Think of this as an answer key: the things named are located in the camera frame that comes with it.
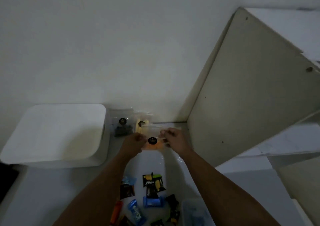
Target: person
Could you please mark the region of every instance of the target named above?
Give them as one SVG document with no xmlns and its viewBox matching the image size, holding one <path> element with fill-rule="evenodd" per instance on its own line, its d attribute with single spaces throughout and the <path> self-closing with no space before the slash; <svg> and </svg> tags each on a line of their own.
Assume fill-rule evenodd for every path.
<svg viewBox="0 0 320 226">
<path fill-rule="evenodd" d="M 250 194 L 194 152 L 181 130 L 169 128 L 160 136 L 186 163 L 217 226 L 280 225 Z M 146 141 L 140 133 L 127 136 L 118 154 L 73 199 L 53 226 L 109 225 L 126 165 L 141 152 Z"/>
</svg>

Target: container lid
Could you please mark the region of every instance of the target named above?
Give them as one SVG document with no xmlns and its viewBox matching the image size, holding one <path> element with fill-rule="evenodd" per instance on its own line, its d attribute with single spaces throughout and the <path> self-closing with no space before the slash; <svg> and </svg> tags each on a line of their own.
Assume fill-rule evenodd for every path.
<svg viewBox="0 0 320 226">
<path fill-rule="evenodd" d="M 100 145 L 106 108 L 101 104 L 45 104 L 29 108 L 3 148 L 6 164 L 70 161 Z"/>
</svg>

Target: hand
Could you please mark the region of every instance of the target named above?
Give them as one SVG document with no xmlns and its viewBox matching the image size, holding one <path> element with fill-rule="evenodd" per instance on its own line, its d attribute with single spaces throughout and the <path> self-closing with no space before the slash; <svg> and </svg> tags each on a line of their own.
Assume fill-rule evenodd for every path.
<svg viewBox="0 0 320 226">
<path fill-rule="evenodd" d="M 186 138 L 182 134 L 182 131 L 176 128 L 168 128 L 167 130 L 160 131 L 160 137 L 165 137 L 170 143 L 170 147 L 180 156 L 184 156 L 185 153 L 191 151 Z"/>
<path fill-rule="evenodd" d="M 126 136 L 118 155 L 130 160 L 138 153 L 142 152 L 141 148 L 145 145 L 146 142 L 146 136 L 138 132 Z"/>
</svg>

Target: right arm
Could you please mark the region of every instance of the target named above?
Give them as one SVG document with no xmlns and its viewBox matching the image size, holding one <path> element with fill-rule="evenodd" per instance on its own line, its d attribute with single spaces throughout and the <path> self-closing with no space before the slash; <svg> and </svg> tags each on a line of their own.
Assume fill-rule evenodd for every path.
<svg viewBox="0 0 320 226">
<path fill-rule="evenodd" d="M 161 131 L 171 148 L 184 160 L 217 226 L 280 224 L 249 193 L 237 186 L 194 152 L 182 132 Z"/>
</svg>

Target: black label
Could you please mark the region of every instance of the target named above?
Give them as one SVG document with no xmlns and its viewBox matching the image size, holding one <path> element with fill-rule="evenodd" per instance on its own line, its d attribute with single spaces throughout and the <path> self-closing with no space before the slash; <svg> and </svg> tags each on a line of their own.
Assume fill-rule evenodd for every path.
<svg viewBox="0 0 320 226">
<path fill-rule="evenodd" d="M 148 142 L 150 144 L 152 144 L 152 145 L 155 145 L 158 142 L 158 140 L 156 138 L 154 138 L 154 137 L 151 137 L 151 138 L 148 139 Z"/>
<path fill-rule="evenodd" d="M 139 127 L 141 127 L 142 123 L 145 124 L 144 121 L 139 121 L 139 123 L 138 123 Z"/>
<path fill-rule="evenodd" d="M 121 125 L 125 125 L 125 124 L 127 123 L 127 119 L 125 119 L 125 118 L 120 118 L 120 119 L 119 119 L 119 123 L 120 123 Z"/>
</svg>

